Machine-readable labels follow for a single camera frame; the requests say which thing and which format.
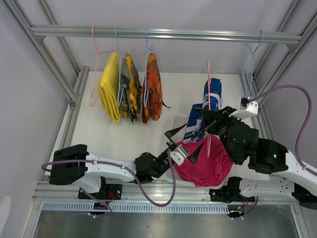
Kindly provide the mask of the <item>blue hanger with orange trousers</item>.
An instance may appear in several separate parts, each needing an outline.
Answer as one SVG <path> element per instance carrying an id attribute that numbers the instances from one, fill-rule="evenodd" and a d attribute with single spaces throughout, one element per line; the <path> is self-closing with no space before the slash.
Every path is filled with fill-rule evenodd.
<path id="1" fill-rule="evenodd" d="M 149 94 L 149 90 L 148 90 L 148 77 L 147 77 L 147 65 L 148 65 L 148 59 L 150 56 L 150 53 L 153 52 L 153 47 L 149 46 L 149 42 L 148 42 L 148 31 L 149 28 L 146 27 L 146 31 L 145 31 L 145 40 L 146 40 L 146 61 L 145 61 L 145 77 L 144 77 L 144 92 L 143 92 L 143 106 L 144 108 L 147 107 L 147 100 L 148 100 L 148 94 Z"/>

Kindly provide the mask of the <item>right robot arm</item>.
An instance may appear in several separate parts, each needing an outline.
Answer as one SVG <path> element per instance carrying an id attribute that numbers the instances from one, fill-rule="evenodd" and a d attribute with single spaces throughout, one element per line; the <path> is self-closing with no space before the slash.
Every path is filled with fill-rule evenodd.
<path id="1" fill-rule="evenodd" d="M 203 110 L 205 130 L 217 135 L 230 161 L 265 175 L 276 175 L 272 181 L 230 177 L 224 188 L 210 190 L 212 199 L 225 202 L 259 197 L 298 201 L 308 209 L 317 208 L 317 179 L 301 168 L 295 156 L 280 143 L 259 137 L 259 131 L 231 116 L 236 110 L 225 107 L 220 111 Z"/>

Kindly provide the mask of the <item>aluminium hanging rail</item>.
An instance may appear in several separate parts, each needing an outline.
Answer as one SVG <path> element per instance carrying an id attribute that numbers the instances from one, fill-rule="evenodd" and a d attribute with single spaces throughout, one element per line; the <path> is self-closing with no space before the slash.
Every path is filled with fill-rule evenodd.
<path id="1" fill-rule="evenodd" d="M 299 33 L 285 32 L 239 32 L 213 30 L 184 30 L 161 28 L 123 28 L 103 26 L 34 25 L 31 31 L 36 36 L 98 37 L 122 39 L 163 39 L 189 41 L 219 41 L 297 45 L 302 40 Z"/>

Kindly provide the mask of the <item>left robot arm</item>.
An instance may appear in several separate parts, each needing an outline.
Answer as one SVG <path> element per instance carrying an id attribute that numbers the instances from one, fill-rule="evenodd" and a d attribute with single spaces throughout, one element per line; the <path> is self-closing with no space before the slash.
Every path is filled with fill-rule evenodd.
<path id="1" fill-rule="evenodd" d="M 72 184 L 84 189 L 94 198 L 101 199 L 107 191 L 103 179 L 145 184 L 160 178 L 168 170 L 172 170 L 174 165 L 180 166 L 185 161 L 195 164 L 202 145 L 190 153 L 172 139 L 182 128 L 180 126 L 165 132 L 167 149 L 157 157 L 145 152 L 134 161 L 115 161 L 90 153 L 87 145 L 78 144 L 55 151 L 53 161 L 44 165 L 43 169 L 50 172 L 50 184 Z"/>

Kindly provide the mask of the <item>pink trousers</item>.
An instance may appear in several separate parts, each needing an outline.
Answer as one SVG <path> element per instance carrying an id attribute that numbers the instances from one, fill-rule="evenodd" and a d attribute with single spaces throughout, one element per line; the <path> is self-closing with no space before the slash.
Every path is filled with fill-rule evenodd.
<path id="1" fill-rule="evenodd" d="M 211 136 L 209 153 L 207 152 L 207 137 L 199 142 L 183 143 L 180 141 L 177 143 L 177 145 L 182 145 L 190 154 L 201 144 L 203 146 L 195 164 L 186 159 L 180 166 L 176 164 L 174 167 L 184 181 L 191 182 L 197 187 L 219 186 L 223 183 L 233 165 L 220 139 L 215 135 Z"/>

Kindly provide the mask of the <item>right aluminium frame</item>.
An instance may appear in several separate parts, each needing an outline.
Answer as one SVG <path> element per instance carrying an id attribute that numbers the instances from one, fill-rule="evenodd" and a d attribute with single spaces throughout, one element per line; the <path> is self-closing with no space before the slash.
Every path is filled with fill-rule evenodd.
<path id="1" fill-rule="evenodd" d="M 261 94 L 281 84 L 282 79 L 317 36 L 317 2 L 292 0 L 277 26 L 276 32 L 298 33 L 297 43 L 272 43 L 264 48 L 253 73 L 241 66 L 239 77 L 247 95 Z"/>

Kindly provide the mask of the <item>white plastic basket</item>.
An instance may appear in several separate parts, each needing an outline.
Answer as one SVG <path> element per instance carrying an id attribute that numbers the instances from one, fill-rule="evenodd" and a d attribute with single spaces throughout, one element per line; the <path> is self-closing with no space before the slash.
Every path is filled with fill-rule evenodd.
<path id="1" fill-rule="evenodd" d="M 171 127 L 176 128 L 184 125 L 188 121 L 188 116 L 185 115 L 176 115 L 172 119 Z M 180 141 L 183 138 L 183 135 L 185 133 L 186 128 L 181 129 L 180 132 L 178 132 L 173 138 L 176 142 Z M 183 180 L 178 172 L 176 171 L 175 167 L 173 167 L 173 171 L 175 173 L 175 179 L 176 179 L 176 185 L 177 186 L 185 186 L 185 187 L 197 187 L 194 183 L 185 181 Z M 172 171 L 169 169 L 163 176 L 161 177 L 163 180 L 168 181 L 170 183 L 173 182 L 172 180 Z M 220 189 L 224 185 L 227 184 L 227 181 L 223 181 L 220 185 L 218 186 L 202 186 L 202 188 L 207 188 L 207 189 Z"/>

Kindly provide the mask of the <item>blue hanger with camo trousers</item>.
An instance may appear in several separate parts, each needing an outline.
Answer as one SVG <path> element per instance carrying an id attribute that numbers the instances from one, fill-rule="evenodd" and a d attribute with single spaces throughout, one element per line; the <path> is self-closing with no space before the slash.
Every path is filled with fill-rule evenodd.
<path id="1" fill-rule="evenodd" d="M 120 107 L 122 102 L 122 89 L 121 89 L 121 63 L 122 63 L 122 56 L 126 56 L 127 52 L 123 53 L 120 47 L 119 43 L 119 37 L 118 37 L 118 26 L 115 26 L 115 39 L 116 39 L 116 45 L 118 50 L 118 56 L 119 56 L 119 72 L 118 72 L 118 90 L 117 90 L 117 106 Z"/>

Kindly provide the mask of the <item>left aluminium frame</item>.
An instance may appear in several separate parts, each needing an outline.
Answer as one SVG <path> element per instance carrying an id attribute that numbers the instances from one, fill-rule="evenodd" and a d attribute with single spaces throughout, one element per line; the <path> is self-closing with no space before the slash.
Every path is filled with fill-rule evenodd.
<path id="1" fill-rule="evenodd" d="M 65 125 L 61 128 L 61 138 L 59 149 L 71 146 L 75 126 L 77 123 L 80 106 L 83 99 L 83 94 L 88 80 L 89 67 L 84 66 L 82 69 L 78 67 L 73 54 L 71 53 L 65 39 L 63 37 L 57 37 L 57 41 L 61 48 L 65 51 L 66 56 L 70 60 L 70 64 L 74 67 L 74 71 L 77 74 L 77 80 L 75 86 L 71 86 L 66 76 L 62 72 L 58 63 L 54 59 L 47 45 L 44 43 L 46 35 L 37 36 L 32 28 L 35 26 L 27 16 L 23 7 L 17 0 L 3 0 L 2 3 L 11 13 L 15 21 L 18 23 L 22 31 L 26 34 L 33 47 L 42 58 L 43 62 L 53 74 L 59 85 L 62 87 L 66 97 L 69 101 L 68 111 L 65 114 L 64 122 Z"/>

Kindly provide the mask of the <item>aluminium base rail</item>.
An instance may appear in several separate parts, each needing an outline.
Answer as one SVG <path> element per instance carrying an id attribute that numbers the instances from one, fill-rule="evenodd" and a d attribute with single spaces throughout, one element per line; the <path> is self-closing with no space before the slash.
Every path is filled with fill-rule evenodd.
<path id="1" fill-rule="evenodd" d="M 124 183 L 115 179 L 108 179 L 107 184 L 122 184 L 122 195 L 120 202 L 147 203 L 147 199 L 142 194 L 138 185 L 134 183 Z M 166 203 L 172 194 L 172 184 L 155 180 L 152 183 L 143 185 L 146 194 L 156 203 Z M 78 201 L 79 187 L 75 185 L 51 185 L 48 181 L 39 181 L 32 196 L 33 201 Z M 186 187 L 178 185 L 173 203 L 203 204 L 211 203 L 209 190 L 207 188 Z M 294 198 L 269 197 L 260 195 L 258 203 L 260 205 L 293 205 L 298 204 Z"/>

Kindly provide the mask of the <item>grey yellow camouflage trousers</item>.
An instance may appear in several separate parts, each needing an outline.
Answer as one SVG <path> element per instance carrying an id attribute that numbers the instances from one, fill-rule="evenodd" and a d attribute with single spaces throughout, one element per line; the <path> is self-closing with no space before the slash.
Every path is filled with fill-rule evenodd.
<path id="1" fill-rule="evenodd" d="M 120 79 L 121 116 L 136 122 L 140 115 L 140 97 L 143 89 L 140 84 L 138 71 L 130 55 L 123 58 Z"/>

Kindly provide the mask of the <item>aluminium frame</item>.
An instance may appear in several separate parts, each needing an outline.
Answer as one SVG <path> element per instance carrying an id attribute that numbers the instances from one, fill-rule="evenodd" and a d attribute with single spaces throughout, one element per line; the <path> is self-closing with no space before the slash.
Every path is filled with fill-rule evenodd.
<path id="1" fill-rule="evenodd" d="M 71 146 L 75 126 L 77 123 L 80 106 L 83 99 L 83 94 L 88 80 L 89 67 L 84 66 L 82 69 L 78 67 L 73 54 L 71 53 L 65 39 L 63 37 L 57 37 L 57 41 L 61 48 L 65 51 L 66 56 L 70 60 L 70 64 L 74 67 L 74 71 L 77 74 L 77 80 L 75 86 L 71 86 L 66 76 L 62 72 L 58 63 L 54 59 L 47 45 L 44 43 L 46 35 L 37 36 L 32 28 L 35 26 L 27 16 L 23 7 L 17 0 L 3 0 L 2 3 L 11 13 L 15 21 L 18 23 L 22 31 L 26 34 L 33 47 L 42 58 L 43 62 L 53 74 L 59 85 L 62 87 L 66 97 L 69 101 L 68 111 L 65 114 L 64 122 L 65 125 L 61 128 L 61 138 L 59 149 Z"/>
<path id="2" fill-rule="evenodd" d="M 276 32 L 298 33 L 297 43 L 272 43 L 264 48 L 253 73 L 241 66 L 239 77 L 247 95 L 261 94 L 281 84 L 282 79 L 317 36 L 317 2 L 292 0 L 277 26 Z"/>

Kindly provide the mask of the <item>orange brown camouflage trousers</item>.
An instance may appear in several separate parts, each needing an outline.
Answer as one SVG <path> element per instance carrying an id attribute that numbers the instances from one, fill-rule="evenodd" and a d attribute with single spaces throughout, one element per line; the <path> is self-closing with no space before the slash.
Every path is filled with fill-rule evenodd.
<path id="1" fill-rule="evenodd" d="M 163 102 L 162 83 L 159 73 L 157 58 L 154 53 L 150 53 L 147 65 L 148 77 L 148 100 L 147 107 L 142 106 L 142 123 L 146 124 L 151 118 L 152 120 L 159 120 L 162 107 L 170 108 Z"/>

